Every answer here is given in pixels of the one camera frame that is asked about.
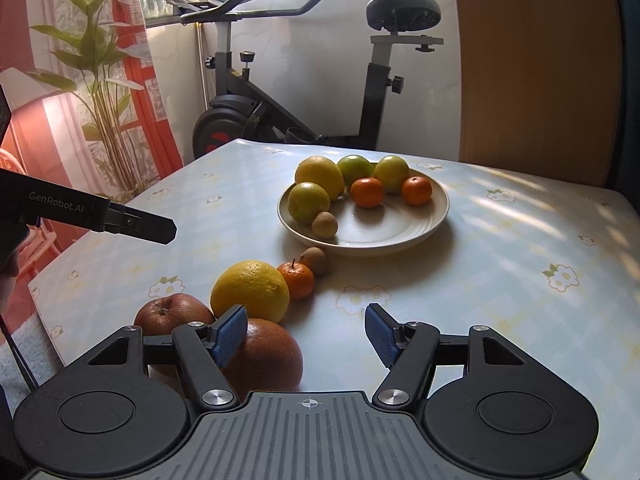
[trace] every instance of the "metal screw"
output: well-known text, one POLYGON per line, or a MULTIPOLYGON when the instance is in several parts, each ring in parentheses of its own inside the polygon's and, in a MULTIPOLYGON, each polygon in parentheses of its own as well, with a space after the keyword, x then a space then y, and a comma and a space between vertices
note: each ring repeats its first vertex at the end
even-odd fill
POLYGON ((402 390, 384 390, 378 394, 378 400, 384 404, 397 406, 409 400, 409 394, 402 390))
POLYGON ((228 390, 209 390, 202 394, 202 400, 211 406, 221 406, 234 400, 234 394, 228 390))

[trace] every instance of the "lampshade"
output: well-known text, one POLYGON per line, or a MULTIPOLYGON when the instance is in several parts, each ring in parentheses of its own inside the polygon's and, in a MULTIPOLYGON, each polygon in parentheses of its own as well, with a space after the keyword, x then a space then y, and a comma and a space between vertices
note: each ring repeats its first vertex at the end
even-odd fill
POLYGON ((14 67, 0 72, 0 85, 13 112, 32 101, 60 93, 59 88, 36 81, 14 67))

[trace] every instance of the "adjustment knob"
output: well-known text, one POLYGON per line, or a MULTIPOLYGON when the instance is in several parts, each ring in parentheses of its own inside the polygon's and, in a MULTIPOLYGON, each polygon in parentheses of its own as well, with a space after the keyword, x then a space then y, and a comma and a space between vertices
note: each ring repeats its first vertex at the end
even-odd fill
POLYGON ((391 91, 396 94, 401 94, 402 88, 404 88, 404 77, 395 76, 391 82, 391 91))
POLYGON ((240 53, 240 61, 243 63, 251 63, 255 59, 255 52, 245 50, 240 53))

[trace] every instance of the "wooden board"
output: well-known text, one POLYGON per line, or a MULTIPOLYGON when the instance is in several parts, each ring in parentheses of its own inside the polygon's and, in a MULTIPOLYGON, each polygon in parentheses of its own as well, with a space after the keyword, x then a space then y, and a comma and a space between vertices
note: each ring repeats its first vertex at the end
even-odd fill
POLYGON ((622 70, 617 0, 458 0, 460 160, 605 183, 622 70))

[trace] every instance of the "floral tablecloth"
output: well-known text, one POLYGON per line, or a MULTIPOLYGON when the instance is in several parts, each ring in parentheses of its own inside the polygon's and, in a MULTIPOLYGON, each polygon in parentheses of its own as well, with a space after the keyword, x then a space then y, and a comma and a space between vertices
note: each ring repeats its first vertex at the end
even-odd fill
MULTIPOLYGON (((122 325, 151 298, 207 302, 216 278, 245 259, 274 266, 304 247, 276 215, 297 164, 346 150, 236 140, 130 202, 178 226, 167 246, 89 233, 30 284, 63 363, 122 325)), ((370 160, 384 154, 363 152, 370 160)), ((450 213, 424 243, 391 256, 331 260, 313 298, 284 325, 304 355, 303 390, 375 391, 385 375, 363 312, 443 333, 487 324, 580 390, 600 434, 585 473, 640 477, 640 219, 620 194, 457 162, 406 156, 446 188, 450 213)), ((439 371, 434 388, 460 376, 439 371)))

